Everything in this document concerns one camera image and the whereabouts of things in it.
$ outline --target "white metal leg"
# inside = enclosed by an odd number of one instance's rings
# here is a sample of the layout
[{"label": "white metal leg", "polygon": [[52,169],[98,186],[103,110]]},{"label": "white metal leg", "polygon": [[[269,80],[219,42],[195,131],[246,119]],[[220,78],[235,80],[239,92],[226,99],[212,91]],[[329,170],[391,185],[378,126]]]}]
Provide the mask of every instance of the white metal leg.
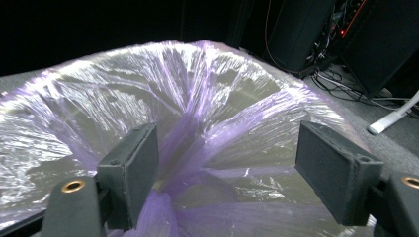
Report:
[{"label": "white metal leg", "polygon": [[384,118],[374,122],[368,127],[368,131],[374,135],[382,133],[384,130],[389,128],[391,125],[395,124],[397,121],[406,116],[406,112],[410,110],[416,103],[419,102],[419,91],[410,99],[406,104],[404,104],[397,111],[391,112]]}]

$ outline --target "brass screw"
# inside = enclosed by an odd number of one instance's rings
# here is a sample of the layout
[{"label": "brass screw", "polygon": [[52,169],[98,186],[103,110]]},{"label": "brass screw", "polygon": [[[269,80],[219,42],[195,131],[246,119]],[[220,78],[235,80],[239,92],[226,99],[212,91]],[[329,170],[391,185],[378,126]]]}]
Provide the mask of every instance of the brass screw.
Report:
[{"label": "brass screw", "polygon": [[405,185],[419,190],[419,179],[413,177],[403,177],[401,181],[403,181]]},{"label": "brass screw", "polygon": [[86,185],[86,182],[84,182],[83,180],[74,180],[63,185],[61,190],[63,193],[69,194],[69,193],[73,193],[73,192],[83,189],[85,185]]}]

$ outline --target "floor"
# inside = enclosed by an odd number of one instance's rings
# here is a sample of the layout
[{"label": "floor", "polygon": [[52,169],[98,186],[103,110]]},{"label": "floor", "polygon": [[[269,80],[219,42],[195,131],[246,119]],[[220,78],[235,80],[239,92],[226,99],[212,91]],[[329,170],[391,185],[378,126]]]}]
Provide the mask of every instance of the floor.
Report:
[{"label": "floor", "polygon": [[[351,75],[332,65],[345,78]],[[11,91],[23,85],[28,79],[37,76],[41,70],[0,78],[0,93]],[[350,102],[332,97],[319,89],[306,77],[303,81],[315,92],[329,100],[340,111],[362,140],[370,147],[370,152],[385,163],[382,175],[387,178],[393,172],[411,173],[419,176],[419,119],[405,117],[380,135],[371,135],[368,125],[389,113],[381,107],[367,106],[359,102]]]}]

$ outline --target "trash can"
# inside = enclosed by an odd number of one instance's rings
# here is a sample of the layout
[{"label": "trash can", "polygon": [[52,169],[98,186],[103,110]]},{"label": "trash can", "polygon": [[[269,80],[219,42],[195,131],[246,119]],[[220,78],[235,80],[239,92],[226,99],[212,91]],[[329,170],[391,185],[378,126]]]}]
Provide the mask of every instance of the trash can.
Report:
[{"label": "trash can", "polygon": [[221,43],[149,43],[49,68],[0,102],[0,229],[96,174],[157,123],[160,170],[136,230],[111,236],[368,236],[333,220],[294,168],[299,123],[364,146],[301,81]]}]

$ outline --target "crumpled plastic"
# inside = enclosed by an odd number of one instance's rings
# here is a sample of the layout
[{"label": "crumpled plastic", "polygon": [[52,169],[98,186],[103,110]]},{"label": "crumpled plastic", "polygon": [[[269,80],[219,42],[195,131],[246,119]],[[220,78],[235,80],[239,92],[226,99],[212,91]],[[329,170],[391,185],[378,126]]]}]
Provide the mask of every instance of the crumpled plastic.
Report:
[{"label": "crumpled plastic", "polygon": [[95,175],[125,134],[157,122],[153,191],[137,228],[110,236],[371,236],[337,225],[293,166],[302,120],[365,147],[332,107],[291,75],[209,41],[49,68],[0,101],[0,229],[45,209],[62,179]]}]

